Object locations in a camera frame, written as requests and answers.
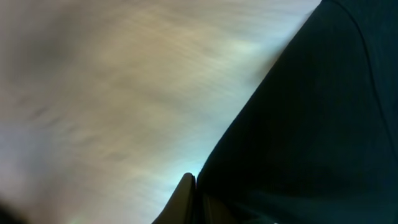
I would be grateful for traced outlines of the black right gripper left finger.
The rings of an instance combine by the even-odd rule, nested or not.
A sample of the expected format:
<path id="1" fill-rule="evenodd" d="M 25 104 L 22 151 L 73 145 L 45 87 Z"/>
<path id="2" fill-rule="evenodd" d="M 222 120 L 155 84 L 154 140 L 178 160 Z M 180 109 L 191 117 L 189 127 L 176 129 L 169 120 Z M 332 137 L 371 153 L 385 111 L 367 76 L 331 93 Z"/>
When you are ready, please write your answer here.
<path id="1" fill-rule="evenodd" d="M 164 209 L 152 224 L 191 224 L 195 190 L 195 176 L 185 173 Z"/>

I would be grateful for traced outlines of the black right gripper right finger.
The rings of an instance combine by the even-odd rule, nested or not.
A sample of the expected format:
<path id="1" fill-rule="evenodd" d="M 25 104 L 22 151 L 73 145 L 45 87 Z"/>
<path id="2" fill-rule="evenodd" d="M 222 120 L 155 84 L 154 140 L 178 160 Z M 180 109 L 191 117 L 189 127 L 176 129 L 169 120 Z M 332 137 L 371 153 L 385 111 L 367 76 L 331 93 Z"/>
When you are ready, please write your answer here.
<path id="1" fill-rule="evenodd" d="M 233 214 L 220 200 L 204 194 L 202 201 L 205 224 L 236 224 Z"/>

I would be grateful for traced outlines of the black t-shirt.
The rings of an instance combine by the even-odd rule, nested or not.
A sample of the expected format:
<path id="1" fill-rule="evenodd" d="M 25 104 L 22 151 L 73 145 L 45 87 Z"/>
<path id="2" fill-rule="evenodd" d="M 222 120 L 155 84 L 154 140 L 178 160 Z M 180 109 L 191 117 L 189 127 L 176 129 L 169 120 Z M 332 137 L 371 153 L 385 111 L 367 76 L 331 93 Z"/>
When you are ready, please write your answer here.
<path id="1" fill-rule="evenodd" d="M 197 190 L 240 223 L 397 222 L 397 0 L 324 0 Z"/>

